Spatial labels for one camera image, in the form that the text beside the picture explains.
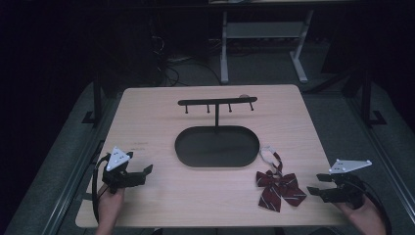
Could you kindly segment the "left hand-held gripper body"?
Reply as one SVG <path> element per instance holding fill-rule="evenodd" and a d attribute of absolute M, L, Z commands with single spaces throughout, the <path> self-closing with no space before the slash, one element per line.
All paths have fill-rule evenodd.
<path fill-rule="evenodd" d="M 110 158 L 103 172 L 103 182 L 106 183 L 110 192 L 114 194 L 119 188 L 126 188 L 130 186 L 130 179 L 133 176 L 126 171 L 128 162 L 132 158 L 132 153 L 125 154 L 120 148 L 114 147 L 110 153 Z"/>

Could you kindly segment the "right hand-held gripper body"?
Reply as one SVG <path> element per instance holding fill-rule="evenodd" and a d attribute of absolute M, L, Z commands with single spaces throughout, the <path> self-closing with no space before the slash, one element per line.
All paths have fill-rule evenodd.
<path fill-rule="evenodd" d="M 362 196 L 366 192 L 365 186 L 359 177 L 352 172 L 370 166 L 372 162 L 336 160 L 329 169 L 332 181 L 337 185 L 331 203 L 346 203 L 348 207 L 357 210 L 363 206 Z"/>

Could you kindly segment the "dark red striped bow tie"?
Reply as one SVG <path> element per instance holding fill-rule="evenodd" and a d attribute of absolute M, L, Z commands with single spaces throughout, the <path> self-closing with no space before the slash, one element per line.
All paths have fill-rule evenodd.
<path fill-rule="evenodd" d="M 267 172 L 258 171 L 255 174 L 256 186 L 263 189 L 258 205 L 274 212 L 281 210 L 282 201 L 298 207 L 306 194 L 299 188 L 297 176 L 294 173 L 283 173 L 283 162 L 274 148 L 262 147 L 259 154 L 271 168 Z"/>

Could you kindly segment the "black hook rack with tray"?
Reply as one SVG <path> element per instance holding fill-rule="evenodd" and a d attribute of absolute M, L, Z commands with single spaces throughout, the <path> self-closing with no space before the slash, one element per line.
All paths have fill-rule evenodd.
<path fill-rule="evenodd" d="M 249 128 L 240 125 L 220 125 L 219 107 L 227 105 L 232 112 L 232 105 L 250 105 L 256 97 L 179 100 L 177 104 L 189 106 L 214 106 L 213 126 L 192 126 L 181 131 L 175 139 L 174 149 L 178 160 L 189 167 L 244 167 L 250 165 L 259 152 L 257 135 Z"/>

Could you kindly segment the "person's right hand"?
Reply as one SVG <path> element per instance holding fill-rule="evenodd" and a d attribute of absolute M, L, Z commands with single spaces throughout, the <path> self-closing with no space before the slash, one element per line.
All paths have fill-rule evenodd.
<path fill-rule="evenodd" d="M 335 203 L 339 209 L 351 222 L 358 223 L 369 221 L 379 215 L 377 208 L 366 196 L 362 198 L 363 205 L 356 210 L 351 209 L 346 203 Z"/>

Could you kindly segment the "person's left hand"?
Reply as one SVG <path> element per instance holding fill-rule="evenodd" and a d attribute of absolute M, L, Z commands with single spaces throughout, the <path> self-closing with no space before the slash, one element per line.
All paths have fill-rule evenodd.
<path fill-rule="evenodd" d="M 114 194 L 104 184 L 98 191 L 98 213 L 102 219 L 117 218 L 124 202 L 125 189 L 120 188 Z"/>

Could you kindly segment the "black metal stand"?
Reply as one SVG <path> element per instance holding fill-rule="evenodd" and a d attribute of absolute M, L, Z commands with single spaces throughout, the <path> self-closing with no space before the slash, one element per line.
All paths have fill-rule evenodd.
<path fill-rule="evenodd" d="M 384 125 L 386 120 L 379 111 L 371 110 L 371 91 L 372 91 L 372 79 L 370 72 L 366 70 L 362 78 L 362 91 L 361 91 L 361 118 L 363 122 L 368 126 Z"/>
<path fill-rule="evenodd" d="M 92 83 L 93 87 L 93 110 L 85 114 L 82 122 L 92 123 L 97 126 L 102 118 L 102 85 L 100 75 L 96 74 Z"/>

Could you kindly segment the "grey aluminium rail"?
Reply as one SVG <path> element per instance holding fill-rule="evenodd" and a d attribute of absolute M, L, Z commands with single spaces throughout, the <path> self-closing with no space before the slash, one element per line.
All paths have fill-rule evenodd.
<path fill-rule="evenodd" d="M 45 181 L 55 195 L 41 235 L 58 235 L 77 227 L 74 220 L 82 201 L 90 198 L 87 187 L 116 106 L 117 100 L 102 97 L 102 118 L 94 126 L 82 122 L 85 114 L 93 110 L 93 99 L 82 98 L 75 104 L 42 167 Z"/>
<path fill-rule="evenodd" d="M 369 139 L 369 142 L 374 148 L 376 155 L 386 172 L 387 177 L 390 179 L 390 182 L 392 183 L 392 188 L 396 192 L 397 197 L 400 199 L 403 207 L 405 208 L 412 222 L 415 223 L 415 198 L 412 196 L 410 190 L 404 183 L 396 167 L 393 165 L 390 159 L 390 155 L 388 154 L 385 147 L 382 145 L 380 139 L 374 132 L 373 126 L 367 124 L 360 116 L 360 110 L 357 105 L 357 102 L 353 99 L 346 98 L 346 103 L 351 109 L 351 112 L 357 120 L 357 123 L 362 128 L 363 132 L 365 133 L 365 135 Z"/>

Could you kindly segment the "white metal desk frame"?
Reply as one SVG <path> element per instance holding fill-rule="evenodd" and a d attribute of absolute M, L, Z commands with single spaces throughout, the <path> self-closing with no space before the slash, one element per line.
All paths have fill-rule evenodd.
<path fill-rule="evenodd" d="M 296 38 L 298 45 L 290 52 L 292 64 L 301 83 L 308 83 L 300 61 L 305 38 L 307 36 L 314 11 L 309 10 L 302 22 L 271 22 L 271 23 L 234 23 L 228 21 L 228 13 L 222 14 L 221 53 L 220 53 L 220 82 L 229 82 L 227 61 L 228 39 L 253 39 L 253 38 Z"/>

